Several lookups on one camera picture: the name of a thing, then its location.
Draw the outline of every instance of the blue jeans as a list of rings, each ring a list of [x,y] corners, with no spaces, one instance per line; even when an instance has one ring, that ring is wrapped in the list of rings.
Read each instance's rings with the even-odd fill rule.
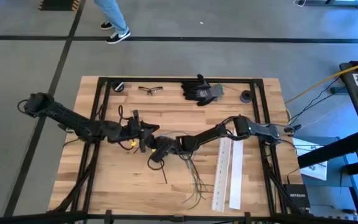
[[[108,21],[116,29],[116,33],[123,35],[129,31],[116,0],[94,0],[94,3],[105,13]]]

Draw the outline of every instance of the white plastic strip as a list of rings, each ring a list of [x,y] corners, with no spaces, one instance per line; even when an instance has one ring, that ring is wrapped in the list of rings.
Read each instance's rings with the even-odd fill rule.
[[[231,143],[232,140],[229,138],[221,138],[219,142],[219,155],[218,162],[216,163],[214,196],[212,198],[212,210],[217,212],[224,211]]]
[[[242,155],[244,141],[233,142],[233,158],[231,162],[230,200],[229,208],[241,208],[241,183],[242,183]]]

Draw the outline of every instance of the black glove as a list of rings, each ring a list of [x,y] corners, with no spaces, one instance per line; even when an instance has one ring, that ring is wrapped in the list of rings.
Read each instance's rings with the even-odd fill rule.
[[[197,75],[197,79],[196,82],[182,83],[181,88],[184,91],[183,96],[185,96],[186,100],[195,100],[198,101],[197,106],[205,106],[223,95],[223,86],[221,84],[211,86],[200,74]]]

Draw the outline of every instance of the concrete floor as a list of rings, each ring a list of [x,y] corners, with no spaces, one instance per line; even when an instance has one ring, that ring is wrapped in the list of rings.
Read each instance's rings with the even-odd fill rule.
[[[133,36],[358,39],[358,13],[353,9],[300,8],[292,1],[271,0],[118,2]],[[0,35],[68,35],[75,12],[38,11],[37,6],[34,0],[0,0]],[[107,36],[110,32],[99,30],[103,21],[87,0],[75,35]],[[36,122],[20,114],[16,103],[29,93],[48,90],[63,46],[64,41],[0,40],[0,216]],[[206,77],[277,77],[284,98],[289,99],[337,72],[341,62],[357,59],[358,44],[131,41],[107,46],[102,41],[74,41],[55,98],[72,108],[83,75],[201,73]],[[289,104],[288,109],[298,113],[327,85]],[[303,136],[343,138],[358,130],[347,96],[331,97],[301,116],[299,123],[310,124],[299,131]],[[15,214],[47,208],[64,138],[56,123],[47,120]]]

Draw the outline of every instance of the wooden tabletop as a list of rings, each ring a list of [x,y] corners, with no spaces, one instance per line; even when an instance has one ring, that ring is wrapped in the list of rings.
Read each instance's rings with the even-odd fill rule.
[[[74,111],[90,117],[93,98],[98,77],[83,77],[75,102]],[[277,78],[264,78],[270,118],[273,123],[288,123],[285,105]],[[134,110],[139,110],[142,120],[150,124],[160,125],[155,136],[172,131],[183,131],[188,134],[198,134],[228,116],[244,115],[254,121],[252,103],[242,103],[239,95],[243,90],[249,90],[249,84],[224,83],[224,96],[219,101],[199,107],[195,101],[187,101],[182,96],[180,83],[125,83],[121,93],[111,92],[109,97],[106,120],[118,121],[117,108],[124,107],[124,116],[131,116]],[[163,90],[146,95],[138,90],[138,86],[163,86]],[[261,100],[258,96],[259,111],[262,112]],[[169,136],[183,135],[171,133]],[[76,136],[68,134],[67,141]],[[168,155],[165,159],[165,175],[161,170],[151,170],[147,167],[147,159],[151,151],[146,153],[134,150],[125,151],[118,144],[101,144],[93,192],[90,202],[90,213],[103,214],[111,209],[113,214],[121,215],[199,215],[199,216],[242,216],[250,212],[252,216],[269,216],[267,194],[265,189],[259,144],[256,137],[244,141],[244,159],[242,168],[241,210],[229,208],[229,197],[226,197],[224,212],[211,209],[213,185],[218,158],[219,140],[211,141],[201,146],[193,158],[200,177],[205,183],[205,200],[189,210],[195,204],[195,198],[183,203],[192,195],[192,176],[184,161],[178,156]],[[77,141],[63,149],[62,158],[57,172],[49,208],[55,208],[74,186],[83,152],[83,142]],[[281,143],[277,146],[281,178],[287,181],[287,174],[298,168],[294,148],[290,144]],[[299,171],[290,175],[292,184],[301,184]]]

